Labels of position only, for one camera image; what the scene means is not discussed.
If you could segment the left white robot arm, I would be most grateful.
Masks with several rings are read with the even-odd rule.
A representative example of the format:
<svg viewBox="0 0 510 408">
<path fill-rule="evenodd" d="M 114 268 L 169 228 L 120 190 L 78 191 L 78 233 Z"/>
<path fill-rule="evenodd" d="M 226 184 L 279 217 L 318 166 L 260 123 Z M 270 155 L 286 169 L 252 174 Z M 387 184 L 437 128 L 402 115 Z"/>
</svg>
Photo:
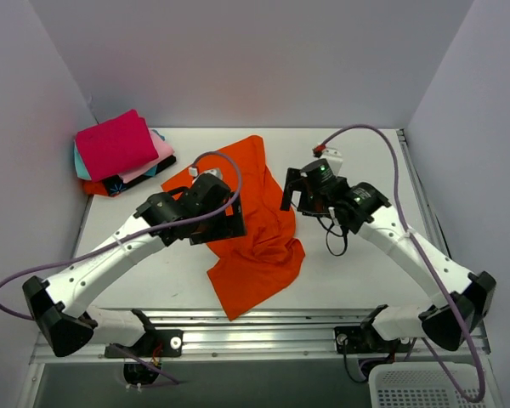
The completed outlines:
<svg viewBox="0 0 510 408">
<path fill-rule="evenodd" d="M 102 309 L 94 300 L 131 268 L 176 241 L 191 245 L 246 235 L 241 197 L 213 173 L 189 187 L 150 195 L 91 253 L 43 280 L 22 286 L 31 316 L 57 357 L 90 343 L 117 346 L 148 357 L 170 342 L 139 309 Z"/>
</svg>

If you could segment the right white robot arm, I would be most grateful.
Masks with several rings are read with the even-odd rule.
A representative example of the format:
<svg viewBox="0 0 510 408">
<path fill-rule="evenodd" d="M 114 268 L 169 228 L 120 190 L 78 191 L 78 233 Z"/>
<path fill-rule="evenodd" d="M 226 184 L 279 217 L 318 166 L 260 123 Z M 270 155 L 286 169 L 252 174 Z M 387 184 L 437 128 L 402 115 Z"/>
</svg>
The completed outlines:
<svg viewBox="0 0 510 408">
<path fill-rule="evenodd" d="M 494 277 L 475 274 L 404 226 L 398 208 L 367 182 L 356 185 L 337 176 L 325 159 L 301 169 L 288 168 L 280 208 L 328 218 L 343 236 L 354 234 L 390 257 L 426 293 L 428 301 L 407 306 L 376 307 L 362 322 L 360 340 L 378 351 L 404 337 L 424 337 L 440 348 L 456 351 L 487 315 L 496 289 Z"/>
</svg>

